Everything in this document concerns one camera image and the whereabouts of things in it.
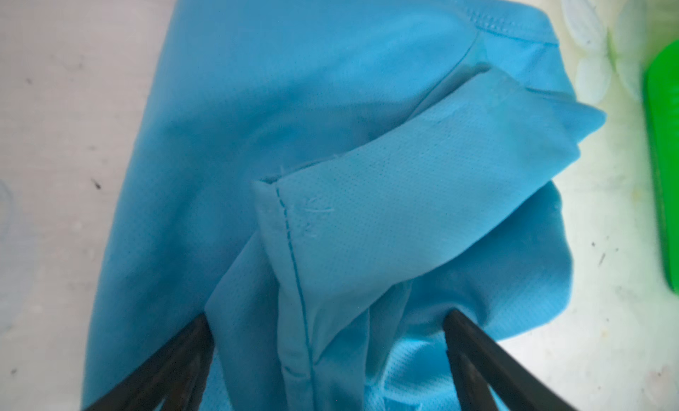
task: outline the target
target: blue garment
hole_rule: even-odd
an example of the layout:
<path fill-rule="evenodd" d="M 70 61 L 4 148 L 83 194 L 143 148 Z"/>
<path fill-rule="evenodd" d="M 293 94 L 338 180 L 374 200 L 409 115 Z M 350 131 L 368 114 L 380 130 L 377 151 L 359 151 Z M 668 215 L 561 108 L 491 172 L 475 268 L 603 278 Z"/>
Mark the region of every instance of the blue garment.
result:
<path fill-rule="evenodd" d="M 178 0 L 115 213 L 83 403 L 206 312 L 202 410 L 459 407 L 441 322 L 556 316 L 549 181 L 604 122 L 499 0 Z"/>

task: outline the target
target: stitched hem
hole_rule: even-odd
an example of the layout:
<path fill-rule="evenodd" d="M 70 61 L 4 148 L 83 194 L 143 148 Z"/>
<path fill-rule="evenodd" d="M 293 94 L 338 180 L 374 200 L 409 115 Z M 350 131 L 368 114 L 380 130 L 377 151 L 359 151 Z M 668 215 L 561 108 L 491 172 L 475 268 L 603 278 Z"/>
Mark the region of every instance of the stitched hem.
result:
<path fill-rule="evenodd" d="M 311 342 L 309 340 L 309 324 L 308 320 L 306 318 L 306 304 L 304 302 L 304 295 L 302 294 L 301 291 L 301 282 L 300 282 L 300 272 L 297 270 L 297 261 L 295 259 L 295 252 L 293 250 L 293 240 L 292 240 L 292 234 L 290 231 L 290 222 L 288 221 L 288 209 L 285 207 L 285 203 L 283 202 L 283 199 L 280 197 L 280 190 L 278 187 L 276 187 L 276 197 L 278 197 L 278 202 L 280 203 L 281 207 L 283 208 L 283 217 L 285 219 L 285 230 L 287 233 L 288 237 L 288 249 L 290 250 L 290 258 L 293 262 L 293 270 L 295 271 L 295 282 L 297 283 L 297 293 L 300 295 L 300 304 L 301 304 L 301 315 L 302 315 L 302 320 L 304 321 L 304 342 L 306 343 L 306 352 L 309 360 L 309 378 L 311 379 L 311 398 L 312 398 L 312 409 L 316 409 L 316 382 L 315 382 L 315 377 L 314 377 L 314 360 L 313 360 L 313 354 L 311 351 Z"/>

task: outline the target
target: white surface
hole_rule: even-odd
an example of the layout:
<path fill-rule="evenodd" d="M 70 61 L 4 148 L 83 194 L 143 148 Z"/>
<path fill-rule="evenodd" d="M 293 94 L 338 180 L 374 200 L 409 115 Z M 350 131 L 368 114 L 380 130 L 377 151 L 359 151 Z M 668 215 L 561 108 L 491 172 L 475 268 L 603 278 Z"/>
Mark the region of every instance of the white surface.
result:
<path fill-rule="evenodd" d="M 573 79 L 585 54 L 559 0 L 516 1 L 550 14 Z M 607 25 L 625 2 L 591 1 Z M 13 291 L 12 327 L 0 321 L 1 411 L 79 406 L 98 269 L 172 5 L 0 0 L 0 180 L 15 205 L 0 269 L 30 287 Z M 504 345 L 581 411 L 679 410 L 679 297 L 659 262 L 642 111 L 616 78 L 600 107 L 608 123 L 557 179 L 573 301 Z"/>

